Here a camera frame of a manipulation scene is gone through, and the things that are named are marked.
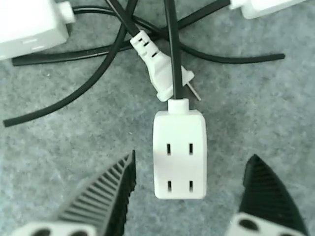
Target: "white power strip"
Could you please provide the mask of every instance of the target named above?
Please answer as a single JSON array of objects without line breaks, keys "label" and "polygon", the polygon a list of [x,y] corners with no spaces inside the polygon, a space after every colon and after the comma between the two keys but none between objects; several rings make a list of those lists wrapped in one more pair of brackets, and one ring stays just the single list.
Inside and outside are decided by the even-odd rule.
[{"label": "white power strip", "polygon": [[0,60],[4,60],[65,43],[66,24],[75,18],[67,1],[1,0],[0,22]]},{"label": "white power strip", "polygon": [[241,7],[244,17],[253,19],[280,11],[303,1],[306,0],[231,0],[230,9]]},{"label": "white power strip", "polygon": [[202,199],[207,190],[207,134],[189,100],[168,100],[153,126],[154,189],[159,199]]}]

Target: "white plug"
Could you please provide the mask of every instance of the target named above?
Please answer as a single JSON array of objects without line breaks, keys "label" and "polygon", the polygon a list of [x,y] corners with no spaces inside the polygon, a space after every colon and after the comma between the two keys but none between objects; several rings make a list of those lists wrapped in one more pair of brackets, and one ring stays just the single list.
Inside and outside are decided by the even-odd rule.
[{"label": "white plug", "polygon": [[69,2],[1,0],[0,60],[39,52],[65,43],[66,24],[75,17]]},{"label": "white plug", "polygon": [[207,192],[206,122],[189,100],[168,100],[153,125],[154,189],[159,199],[202,199]]},{"label": "white plug", "polygon": [[[149,71],[150,81],[157,90],[158,99],[162,102],[170,99],[173,96],[171,57],[161,52],[143,30],[133,37],[130,43],[145,62]],[[198,100],[200,100],[199,95],[189,83],[194,78],[194,73],[187,71],[182,66],[182,75],[183,86],[188,85]]]},{"label": "white plug", "polygon": [[305,236],[302,233],[275,224],[273,222],[249,215],[244,212],[236,214],[229,226],[226,236]]},{"label": "white plug", "polygon": [[242,8],[245,18],[267,15],[306,0],[231,0],[230,9]]}]

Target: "gray carpet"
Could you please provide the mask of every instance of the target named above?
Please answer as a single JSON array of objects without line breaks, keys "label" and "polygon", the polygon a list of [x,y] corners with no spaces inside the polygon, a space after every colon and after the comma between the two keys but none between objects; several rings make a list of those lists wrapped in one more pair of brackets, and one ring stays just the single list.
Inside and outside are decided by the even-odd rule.
[{"label": "gray carpet", "polygon": [[[136,15],[165,25],[162,0],[139,1]],[[182,18],[211,0],[177,0]],[[72,0],[73,5],[105,4]],[[45,118],[0,128],[0,232],[49,217],[79,183],[133,148],[138,185],[129,205],[126,236],[222,236],[242,195],[246,161],[254,153],[283,180],[315,234],[315,1],[246,20],[228,8],[181,31],[192,47],[222,56],[284,52],[286,59],[223,65],[183,53],[196,74],[191,107],[208,131],[208,193],[202,201],[160,201],[153,192],[152,124],[166,104],[135,51],[119,53],[102,79],[80,99]],[[65,45],[51,51],[113,42],[113,17],[77,19]],[[159,41],[168,52],[168,44]],[[0,63],[0,119],[67,96],[102,58],[14,68]]]}]

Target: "power cord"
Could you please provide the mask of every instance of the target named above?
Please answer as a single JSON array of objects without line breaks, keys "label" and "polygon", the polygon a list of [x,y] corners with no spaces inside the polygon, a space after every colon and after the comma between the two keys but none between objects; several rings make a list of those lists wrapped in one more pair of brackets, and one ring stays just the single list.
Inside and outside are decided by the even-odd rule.
[{"label": "power cord", "polygon": [[[128,15],[133,15],[134,10],[137,6],[138,0],[128,0],[127,7],[126,7],[126,13]],[[115,42],[113,44],[113,47],[110,49],[107,57],[105,60],[102,62],[102,64],[99,66],[99,68],[96,70],[96,72],[80,87],[78,88],[75,92],[70,94],[69,96],[65,97],[63,100],[46,107],[44,109],[16,117],[16,118],[11,118],[11,119],[6,119],[3,121],[3,124],[5,127],[10,127],[18,124],[22,124],[34,119],[38,119],[40,117],[46,116],[48,114],[51,114],[66,105],[70,104],[74,100],[76,100],[78,97],[80,97],[82,94],[84,94],[87,90],[89,90],[100,78],[101,76],[105,73],[107,68],[110,66],[112,61],[114,60],[122,42],[124,41],[126,36],[126,29],[125,26],[122,24],[119,32],[117,34],[117,37],[115,39]]]},{"label": "power cord", "polygon": [[[206,5],[205,7],[201,8],[200,10],[184,17],[178,22],[179,29],[183,29],[198,20],[222,9],[225,6],[230,4],[230,0],[216,0],[215,2]],[[98,14],[106,14],[115,16],[115,12],[108,8],[102,6],[79,6],[74,7],[73,11],[76,15],[84,14],[84,13],[98,13]],[[149,37],[155,41],[160,38],[168,39],[165,35],[167,32],[166,28],[159,29],[158,27],[154,26],[153,24],[145,21],[139,17],[133,16],[133,20],[140,26],[144,27],[145,29],[151,31],[152,33],[149,34]],[[23,65],[33,65],[33,64],[43,64],[43,63],[57,63],[57,62],[66,62],[66,61],[73,61],[73,60],[80,60],[80,59],[88,59],[99,57],[108,54],[112,45],[107,45],[103,47],[98,47],[94,49],[87,49],[81,50],[76,52],[67,52],[67,53],[58,53],[58,54],[30,54],[26,56],[21,56],[18,58],[12,59],[14,66],[23,66]],[[124,41],[119,51],[125,51],[131,49],[132,46],[130,45],[129,41]],[[245,63],[259,63],[259,62],[266,62],[266,61],[275,61],[284,59],[284,54],[272,54],[272,55],[265,55],[265,56],[258,56],[258,57],[248,57],[248,58],[227,58],[227,57],[220,57],[214,56],[211,54],[206,54],[200,51],[197,51],[189,46],[181,44],[182,50],[185,52],[212,62],[218,63],[229,63],[229,64],[245,64]]]},{"label": "power cord", "polygon": [[[117,15],[117,17],[122,21],[122,26],[119,30],[119,33],[116,37],[116,40],[114,42],[113,45],[111,46],[106,46],[106,47],[101,47],[98,49],[93,49],[93,50],[83,50],[80,52],[73,52],[73,53],[66,53],[66,54],[57,54],[57,57],[59,57],[59,59],[61,59],[62,61],[67,61],[70,57],[69,54],[76,54],[75,58],[76,59],[83,59],[83,58],[89,58],[89,57],[95,57],[95,56],[100,56],[100,55],[107,55],[106,59],[103,61],[103,63],[100,65],[100,67],[96,70],[96,72],[79,88],[77,89],[75,92],[73,92],[72,94],[70,94],[69,96],[67,96],[66,98],[62,99],[61,101],[46,107],[44,109],[20,116],[20,117],[16,117],[16,118],[11,118],[11,119],[7,119],[3,121],[3,124],[5,127],[10,127],[10,126],[14,126],[14,125],[18,125],[21,123],[25,123],[40,117],[43,117],[45,115],[48,115],[50,113],[53,113],[63,107],[65,107],[66,105],[68,105],[69,103],[73,102],[74,100],[76,100],[78,97],[80,97],[82,94],[84,94],[88,89],[90,89],[100,78],[101,76],[105,73],[105,71],[107,70],[107,68],[109,67],[109,65],[111,64],[111,62],[114,60],[117,52],[121,49],[126,50],[128,48],[130,48],[130,44],[128,42],[128,44],[126,43],[126,41],[124,42],[124,37],[126,36],[126,30],[128,30],[128,32],[131,34],[131,36],[135,36],[137,35],[140,31],[138,29],[138,27],[135,25],[135,23],[131,20],[131,16],[133,15],[133,11],[131,12],[131,14],[126,14],[126,12],[124,11],[124,9],[122,8],[122,6],[119,4],[119,2],[117,0],[106,0],[108,2],[108,4],[110,5],[110,7],[112,8],[112,10],[110,10],[109,8],[106,7],[99,7],[99,6],[83,6],[83,7],[78,7],[75,8],[77,10],[76,14],[82,14],[82,13],[89,13],[89,12],[94,12],[94,13],[102,13],[102,14],[109,14],[109,15]],[[209,4],[207,6],[205,6],[204,8],[196,11],[195,13],[183,18],[182,20],[179,21],[179,26],[184,28],[189,24],[194,23],[195,21],[198,21],[199,19],[223,8],[224,6],[228,5],[230,3],[229,0],[217,0],[216,2]],[[142,27],[145,27],[147,29],[149,29],[152,32],[153,35],[153,39],[158,39],[159,37],[164,38],[166,40],[169,40],[169,36],[168,33],[166,32],[165,28],[163,29],[159,29],[158,27],[154,26],[153,24],[138,18],[138,17],[134,17],[134,20]],[[180,42],[178,42],[179,46],[181,47],[182,50],[184,50],[185,52],[194,55],[196,57],[205,59],[205,60],[209,60],[209,61],[215,61],[215,62],[221,62],[221,63],[255,63],[255,62],[263,62],[263,61],[271,61],[271,60],[278,60],[278,59],[283,59],[284,58],[284,54],[275,54],[275,55],[269,55],[269,56],[261,56],[261,57],[255,57],[255,58],[223,58],[223,57],[218,57],[218,56],[213,56],[213,55],[209,55],[209,54],[205,54],[203,52],[199,52],[193,48],[190,48],[189,46],[186,46]],[[101,50],[101,52],[98,52],[97,54],[95,54],[95,50]],[[50,62],[53,61],[51,60],[54,55],[44,55],[47,56],[48,58],[50,58]],[[31,57],[41,57],[41,55],[29,55],[29,56],[25,56],[25,57],[20,57],[18,59],[13,59],[13,63],[16,65],[16,61],[20,60],[20,62],[24,62],[24,64],[30,64]]]},{"label": "power cord", "polygon": [[182,60],[175,2],[174,0],[164,0],[164,6],[171,50],[174,99],[181,100],[184,98]]}]

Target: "electrical outlet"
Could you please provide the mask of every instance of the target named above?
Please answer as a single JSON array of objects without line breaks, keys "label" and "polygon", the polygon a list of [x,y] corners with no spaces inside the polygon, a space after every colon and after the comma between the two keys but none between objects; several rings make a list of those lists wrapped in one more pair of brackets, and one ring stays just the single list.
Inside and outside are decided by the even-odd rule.
[{"label": "electrical outlet", "polygon": [[202,199],[207,190],[207,134],[188,99],[168,100],[153,125],[154,188],[159,199]]}]

